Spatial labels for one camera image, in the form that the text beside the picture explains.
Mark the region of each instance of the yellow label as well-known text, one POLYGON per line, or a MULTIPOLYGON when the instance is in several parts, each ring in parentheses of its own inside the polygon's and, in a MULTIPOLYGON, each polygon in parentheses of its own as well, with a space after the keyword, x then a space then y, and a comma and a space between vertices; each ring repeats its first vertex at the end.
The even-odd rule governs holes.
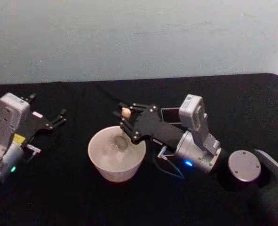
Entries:
POLYGON ((22 137, 21 135, 18 135, 17 133, 13 137, 13 141, 16 142, 18 145, 22 145, 26 138, 22 137))

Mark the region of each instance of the green led light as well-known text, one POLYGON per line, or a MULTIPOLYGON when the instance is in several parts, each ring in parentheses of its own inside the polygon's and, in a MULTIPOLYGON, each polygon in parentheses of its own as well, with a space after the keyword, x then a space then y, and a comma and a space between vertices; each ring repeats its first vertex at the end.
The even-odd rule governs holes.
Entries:
POLYGON ((11 171, 10 172, 14 172, 16 170, 16 167, 12 167, 11 171))

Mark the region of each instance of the black cloth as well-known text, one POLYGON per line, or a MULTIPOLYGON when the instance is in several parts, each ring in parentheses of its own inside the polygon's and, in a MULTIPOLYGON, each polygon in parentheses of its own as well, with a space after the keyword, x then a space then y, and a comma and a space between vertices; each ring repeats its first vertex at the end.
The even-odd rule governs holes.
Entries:
POLYGON ((254 225, 246 207, 253 187, 223 190, 216 175, 177 162, 185 179, 159 171, 150 144, 128 182, 110 183, 87 155, 90 138, 118 125, 119 101, 178 107, 187 94, 202 96, 211 134, 228 152, 260 149, 278 161, 278 76, 227 75, 130 81, 0 85, 24 97, 48 119, 67 109, 67 123, 33 144, 42 152, 18 166, 0 189, 0 225, 254 225))

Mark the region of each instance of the black tablecloth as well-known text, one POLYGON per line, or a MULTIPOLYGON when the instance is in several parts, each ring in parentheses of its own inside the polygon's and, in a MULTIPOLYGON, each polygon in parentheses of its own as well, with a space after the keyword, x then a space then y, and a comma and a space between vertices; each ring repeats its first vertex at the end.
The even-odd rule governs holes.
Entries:
POLYGON ((33 144, 42 152, 0 189, 0 225, 253 225, 253 187, 226 192, 216 176, 178 162, 184 180, 159 171, 149 151, 136 175, 113 184, 87 155, 90 138, 118 125, 119 101, 180 106, 187 94, 204 98, 210 132, 228 152, 260 149, 278 161, 278 76, 228 75, 156 80, 0 85, 18 96, 37 94, 32 110, 68 121, 33 144))

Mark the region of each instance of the white wall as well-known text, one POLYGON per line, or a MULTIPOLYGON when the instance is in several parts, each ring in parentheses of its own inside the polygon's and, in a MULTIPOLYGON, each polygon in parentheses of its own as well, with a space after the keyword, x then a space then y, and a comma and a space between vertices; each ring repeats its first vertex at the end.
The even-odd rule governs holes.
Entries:
POLYGON ((0 0, 0 83, 278 74, 278 0, 0 0))

